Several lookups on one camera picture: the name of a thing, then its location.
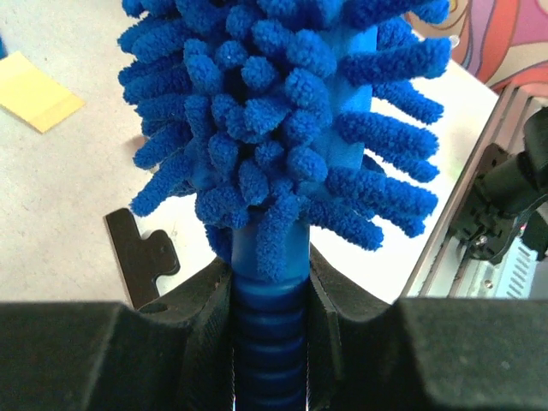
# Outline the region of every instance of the microfiber chenille fingers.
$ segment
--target microfiber chenille fingers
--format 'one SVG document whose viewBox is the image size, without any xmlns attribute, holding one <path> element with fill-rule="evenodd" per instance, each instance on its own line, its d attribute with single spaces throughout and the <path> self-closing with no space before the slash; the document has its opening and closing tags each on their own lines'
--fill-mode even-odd
<svg viewBox="0 0 548 411">
<path fill-rule="evenodd" d="M 124 0 L 140 20 L 119 39 L 135 57 L 119 76 L 142 117 L 135 164 L 152 180 L 132 202 L 141 216 L 173 195 L 197 194 L 211 246 L 229 261 L 231 230 L 250 210 L 259 227 L 259 271 L 283 271 L 283 236 L 296 219 L 380 247 L 372 216 L 415 236 L 437 200 L 388 177 L 367 149 L 417 182 L 438 173 L 438 140 L 426 128 L 372 113 L 371 98 L 430 124 L 440 104 L 415 77 L 440 76 L 448 39 L 417 39 L 409 10 L 438 23 L 447 1 Z"/>
</svg>

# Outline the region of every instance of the metal frame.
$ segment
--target metal frame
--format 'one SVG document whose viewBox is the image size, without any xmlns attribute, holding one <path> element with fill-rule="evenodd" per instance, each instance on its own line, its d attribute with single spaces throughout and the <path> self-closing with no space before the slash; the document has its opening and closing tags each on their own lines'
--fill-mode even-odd
<svg viewBox="0 0 548 411">
<path fill-rule="evenodd" d="M 442 211 L 425 248 L 415 265 L 402 296 L 455 297 L 468 289 L 474 276 L 464 276 L 473 260 L 463 260 L 464 250 L 459 241 L 448 234 L 453 217 L 466 198 L 470 183 L 476 177 L 480 158 L 492 143 L 510 154 L 523 150 L 523 124 L 541 105 L 531 95 L 515 85 L 508 85 L 485 125 L 470 158 Z"/>
</svg>

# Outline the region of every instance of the metal bracket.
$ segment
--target metal bracket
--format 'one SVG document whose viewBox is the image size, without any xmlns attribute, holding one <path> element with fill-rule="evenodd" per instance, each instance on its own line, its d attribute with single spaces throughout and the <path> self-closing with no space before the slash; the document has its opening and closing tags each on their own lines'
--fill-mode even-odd
<svg viewBox="0 0 548 411">
<path fill-rule="evenodd" d="M 445 208 L 413 269 L 402 296 L 455 296 L 470 259 L 450 232 L 455 215 L 474 186 L 485 150 L 495 144 L 509 155 L 523 151 L 523 125 L 541 108 L 539 102 L 515 85 L 508 85 L 478 138 Z"/>
<path fill-rule="evenodd" d="M 118 264 L 134 308 L 139 309 L 160 295 L 156 280 L 180 269 L 173 242 L 162 229 L 141 238 L 134 215 L 127 208 L 105 217 Z"/>
<path fill-rule="evenodd" d="M 505 150 L 497 144 L 490 144 L 481 156 L 477 175 L 484 175 L 508 158 Z M 493 264 L 502 261 L 514 239 L 511 235 L 514 220 L 498 218 L 497 215 L 497 210 L 492 210 L 482 198 L 476 180 L 450 225 L 451 235 L 467 244 L 468 257 L 490 260 Z"/>
</svg>

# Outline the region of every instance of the ribbed blue handle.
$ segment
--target ribbed blue handle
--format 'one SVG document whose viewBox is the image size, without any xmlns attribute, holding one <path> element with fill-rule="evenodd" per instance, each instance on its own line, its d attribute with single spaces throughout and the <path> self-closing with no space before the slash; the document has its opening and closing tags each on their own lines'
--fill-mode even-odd
<svg viewBox="0 0 548 411">
<path fill-rule="evenodd" d="M 235 230 L 233 237 L 235 407 L 304 411 L 310 228 L 300 221 L 290 228 L 287 270 L 272 280 L 256 269 L 258 223 Z"/>
</svg>

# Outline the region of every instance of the blue microfiber duster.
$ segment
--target blue microfiber duster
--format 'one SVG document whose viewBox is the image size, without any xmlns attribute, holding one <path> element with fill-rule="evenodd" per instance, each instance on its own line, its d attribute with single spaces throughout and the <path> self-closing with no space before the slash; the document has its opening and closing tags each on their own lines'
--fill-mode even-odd
<svg viewBox="0 0 548 411">
<path fill-rule="evenodd" d="M 8 52 L 6 51 L 6 47 L 3 44 L 2 37 L 0 37 L 0 60 L 2 60 L 4 57 L 8 56 Z"/>
<path fill-rule="evenodd" d="M 137 215 L 197 194 L 214 251 L 234 271 L 239 410 L 306 403 L 309 227 L 380 247 L 375 215 L 423 232 L 434 194 L 387 176 L 367 149 L 417 182 L 438 170 L 426 128 L 372 113 L 372 97 L 430 124 L 440 104 L 409 82 L 440 76 L 448 39 L 419 40 L 401 15 L 439 23 L 446 0 L 124 0 L 140 20 L 119 39 L 119 76 L 152 180 Z"/>
</svg>

